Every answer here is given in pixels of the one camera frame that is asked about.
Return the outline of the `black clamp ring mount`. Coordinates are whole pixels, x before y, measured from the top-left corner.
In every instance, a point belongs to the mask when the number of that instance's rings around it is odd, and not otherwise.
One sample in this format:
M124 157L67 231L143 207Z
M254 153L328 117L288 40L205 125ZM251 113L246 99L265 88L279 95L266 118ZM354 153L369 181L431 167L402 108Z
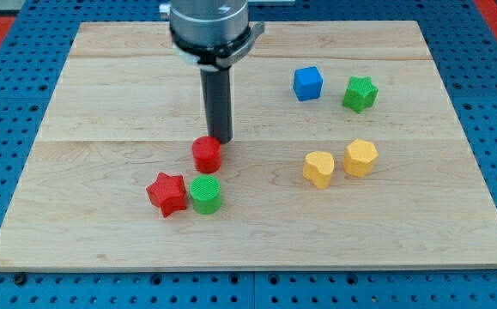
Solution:
M200 70L218 71L228 70L249 54L258 37L264 33L264 22L247 27L238 38L224 45L195 45L182 39L172 28L170 31L173 49L184 62Z

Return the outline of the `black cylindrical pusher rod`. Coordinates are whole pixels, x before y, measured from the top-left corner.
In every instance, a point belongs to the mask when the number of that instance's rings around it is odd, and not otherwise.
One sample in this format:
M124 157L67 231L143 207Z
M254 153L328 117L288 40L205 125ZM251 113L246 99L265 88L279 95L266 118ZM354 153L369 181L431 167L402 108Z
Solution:
M229 69L200 70L200 76L208 133L227 144L233 138Z

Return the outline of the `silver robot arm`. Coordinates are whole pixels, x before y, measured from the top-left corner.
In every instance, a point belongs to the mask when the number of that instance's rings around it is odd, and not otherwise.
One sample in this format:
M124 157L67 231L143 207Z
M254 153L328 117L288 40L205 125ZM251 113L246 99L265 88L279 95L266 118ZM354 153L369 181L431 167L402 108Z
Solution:
M170 0L159 5L169 22L173 48L200 71L208 134L221 144L233 139L230 69L264 33L249 24L247 0Z

